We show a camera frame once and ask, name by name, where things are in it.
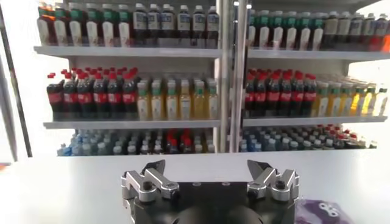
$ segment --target white table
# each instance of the white table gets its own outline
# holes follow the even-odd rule
[[[0,172],[1,223],[130,223],[119,176],[160,159],[174,181],[249,181],[246,160],[265,161],[298,172],[301,198],[335,201],[355,223],[390,220],[390,152],[376,149],[28,159]]]

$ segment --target shelf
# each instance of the shelf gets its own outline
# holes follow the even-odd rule
[[[384,122],[387,116],[370,117],[298,117],[298,118],[258,118],[244,119],[244,127],[258,126],[289,126],[289,125],[317,125],[317,124],[341,124],[341,123],[363,123],[363,122]]]
[[[43,123],[47,129],[160,129],[213,128],[220,120],[198,121],[54,121]]]
[[[142,48],[142,47],[56,47],[35,46],[38,54],[55,57],[187,57],[187,58],[219,58],[219,49],[191,48]]]
[[[248,58],[279,58],[279,59],[339,59],[339,60],[382,60],[390,59],[389,53],[382,52],[348,52],[348,51],[248,51]]]

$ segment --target bottle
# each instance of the bottle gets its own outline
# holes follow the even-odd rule
[[[342,12],[339,17],[336,42],[337,43],[346,43],[348,39],[348,33],[351,25],[351,19],[349,12]]]
[[[306,51],[310,40],[310,12],[301,13],[300,27],[298,30],[298,44],[300,51]]]
[[[325,50],[335,48],[336,33],[338,28],[338,14],[335,11],[329,13],[329,17],[325,20],[325,29],[322,46]]]
[[[330,94],[328,96],[327,116],[335,117],[340,108],[340,87],[341,83],[332,82],[330,85]]]
[[[207,48],[217,48],[218,46],[219,15],[216,7],[211,6],[207,15]]]
[[[54,22],[49,16],[46,3],[40,2],[38,12],[37,26],[42,46],[56,45],[57,39],[55,36]]]
[[[196,83],[196,93],[194,95],[194,117],[196,119],[203,119],[205,112],[205,96],[204,83]]]
[[[136,45],[146,44],[148,25],[147,19],[148,17],[144,5],[136,3],[135,11],[133,12],[134,40]]]
[[[103,46],[103,26],[102,26],[102,12],[98,9],[95,3],[87,3],[88,21],[87,34],[88,42],[91,47]]]
[[[188,80],[182,80],[180,93],[180,118],[189,120],[191,118],[191,97]]]
[[[290,116],[294,117],[300,115],[303,95],[305,92],[303,74],[299,71],[295,74],[295,82],[291,85],[291,91]]]
[[[81,47],[88,43],[87,26],[84,22],[83,11],[81,4],[70,2],[71,22],[69,23],[73,46]]]
[[[273,18],[273,24],[271,29],[273,30],[273,36],[272,36],[272,48],[273,50],[279,50],[280,45],[282,43],[282,37],[283,37],[283,27],[282,27],[282,11],[275,11],[274,12],[274,18]]]
[[[258,42],[259,42],[259,48],[260,49],[266,49],[269,42],[269,20],[268,20],[268,10],[262,10],[260,11],[260,22],[259,22],[259,28],[258,28]]]

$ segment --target red label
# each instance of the red label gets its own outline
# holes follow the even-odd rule
[[[316,93],[305,93],[303,99],[305,101],[314,101],[316,99]]]
[[[79,98],[79,103],[92,103],[91,93],[79,93],[77,96]]]
[[[122,100],[122,96],[120,93],[109,93],[108,94],[108,101],[110,103],[120,103]]]
[[[281,93],[280,101],[289,102],[291,100],[291,93]]]
[[[295,102],[303,101],[303,93],[293,93],[291,96],[291,100]]]
[[[77,93],[64,93],[63,100],[65,103],[77,103]]]
[[[278,101],[280,93],[268,93],[267,100],[268,101]]]
[[[107,93],[94,93],[93,94],[93,100],[95,100],[96,103],[107,103],[108,96]]]
[[[59,103],[62,101],[62,93],[48,93],[50,103]]]
[[[256,102],[264,102],[266,101],[266,93],[255,93]]]
[[[136,93],[124,93],[123,94],[123,102],[124,103],[134,103],[137,98]]]

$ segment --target yellow juice bottle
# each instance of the yellow juice bottle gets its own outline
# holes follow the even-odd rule
[[[353,100],[353,83],[345,82],[341,85],[341,100],[338,116],[349,116]]]
[[[341,83],[333,82],[330,85],[330,94],[328,98],[327,116],[335,117],[338,115],[340,107],[340,87]]]

